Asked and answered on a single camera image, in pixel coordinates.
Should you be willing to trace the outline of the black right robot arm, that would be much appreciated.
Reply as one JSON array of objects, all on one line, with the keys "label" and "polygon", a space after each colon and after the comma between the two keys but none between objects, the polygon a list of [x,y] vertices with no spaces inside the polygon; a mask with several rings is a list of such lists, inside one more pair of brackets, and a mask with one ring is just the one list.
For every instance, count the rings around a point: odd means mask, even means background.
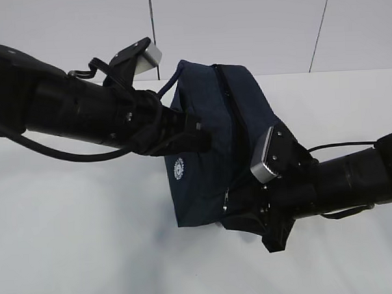
[{"label": "black right robot arm", "polygon": [[366,150],[329,161],[303,156],[268,183],[252,180],[230,192],[221,225],[259,235],[268,252],[280,252],[298,219],[339,220],[392,204],[392,133]]}]

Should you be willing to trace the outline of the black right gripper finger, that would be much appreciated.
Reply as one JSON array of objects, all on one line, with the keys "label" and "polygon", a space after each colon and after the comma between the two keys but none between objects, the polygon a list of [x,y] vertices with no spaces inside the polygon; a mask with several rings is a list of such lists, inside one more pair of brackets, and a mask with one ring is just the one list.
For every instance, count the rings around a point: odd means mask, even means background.
[{"label": "black right gripper finger", "polygon": [[267,233],[263,214],[256,211],[236,210],[224,214],[220,221],[227,230],[237,230],[261,237]]}]

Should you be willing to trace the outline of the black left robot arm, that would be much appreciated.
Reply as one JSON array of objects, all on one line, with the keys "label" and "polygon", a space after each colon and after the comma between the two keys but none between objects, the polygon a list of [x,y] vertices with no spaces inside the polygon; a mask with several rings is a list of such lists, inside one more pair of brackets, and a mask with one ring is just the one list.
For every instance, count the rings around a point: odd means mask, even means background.
[{"label": "black left robot arm", "polygon": [[[206,152],[211,134],[200,117],[165,106],[162,92],[133,87],[137,74],[156,68],[161,51],[148,38],[94,58],[86,70],[63,71],[0,44],[0,137],[39,154],[97,163],[135,153],[154,157]],[[98,154],[67,153],[27,138],[33,131],[110,147]]]}]

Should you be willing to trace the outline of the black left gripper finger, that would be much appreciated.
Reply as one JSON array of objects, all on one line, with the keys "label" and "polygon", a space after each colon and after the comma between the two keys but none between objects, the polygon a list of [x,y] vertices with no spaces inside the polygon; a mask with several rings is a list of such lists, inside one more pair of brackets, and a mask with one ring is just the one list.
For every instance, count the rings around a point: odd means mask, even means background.
[{"label": "black left gripper finger", "polygon": [[176,135],[161,144],[157,150],[157,157],[189,152],[204,153],[211,149],[211,141],[211,135],[205,131],[197,132],[195,135]]}]

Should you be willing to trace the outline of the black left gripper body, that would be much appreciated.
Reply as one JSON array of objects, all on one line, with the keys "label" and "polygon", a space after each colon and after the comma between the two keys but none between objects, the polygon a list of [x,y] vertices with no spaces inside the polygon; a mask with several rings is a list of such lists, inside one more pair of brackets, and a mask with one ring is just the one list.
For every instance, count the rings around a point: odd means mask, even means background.
[{"label": "black left gripper body", "polygon": [[171,109],[152,90],[135,92],[131,120],[117,132],[117,147],[138,155],[157,155],[162,143],[180,134],[203,132],[201,118],[191,112]]}]

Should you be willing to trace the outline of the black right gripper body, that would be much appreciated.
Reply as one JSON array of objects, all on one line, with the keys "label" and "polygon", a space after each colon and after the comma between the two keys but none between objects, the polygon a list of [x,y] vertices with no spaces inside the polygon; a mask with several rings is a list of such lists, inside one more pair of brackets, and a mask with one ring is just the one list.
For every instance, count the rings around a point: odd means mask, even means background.
[{"label": "black right gripper body", "polygon": [[270,253],[285,250],[296,220],[316,214],[312,172],[285,175],[267,183],[252,178],[250,190],[263,225],[261,242]]}]

